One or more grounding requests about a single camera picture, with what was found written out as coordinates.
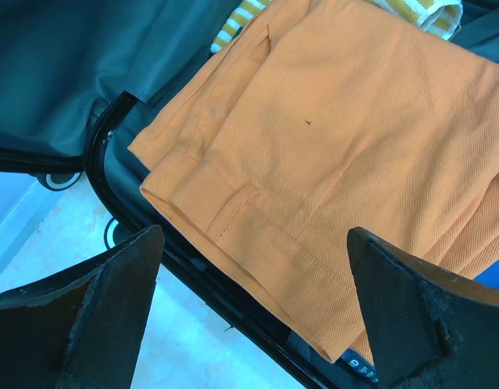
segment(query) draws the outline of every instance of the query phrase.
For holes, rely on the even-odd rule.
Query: yellow and white striped cloth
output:
[[[233,37],[260,11],[269,6],[273,0],[243,0],[241,5],[230,15],[210,47],[212,53],[218,53]]]
[[[218,53],[273,0],[243,0],[217,34],[210,51]],[[365,0],[416,25],[420,30],[449,40],[462,18],[460,0]]]
[[[462,18],[460,0],[365,0],[448,41]]]

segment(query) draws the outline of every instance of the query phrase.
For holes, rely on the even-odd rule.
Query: orange fabric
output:
[[[332,361],[371,359],[350,228],[467,277],[499,258],[499,66],[360,0],[275,0],[130,150],[154,207]]]

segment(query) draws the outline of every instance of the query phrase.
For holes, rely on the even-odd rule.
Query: white floor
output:
[[[0,292],[105,251],[110,215],[85,178],[63,193],[0,275]],[[292,377],[160,268],[132,388],[297,388]]]

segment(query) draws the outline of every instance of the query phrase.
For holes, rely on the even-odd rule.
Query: open suitcase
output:
[[[63,188],[53,177],[85,171],[132,233],[161,224],[162,263],[300,383],[376,387],[371,365],[352,352],[323,360],[139,193],[148,171],[127,146],[211,56],[239,3],[0,0],[0,171],[36,174],[53,189]],[[454,42],[499,63],[499,0],[464,2]]]

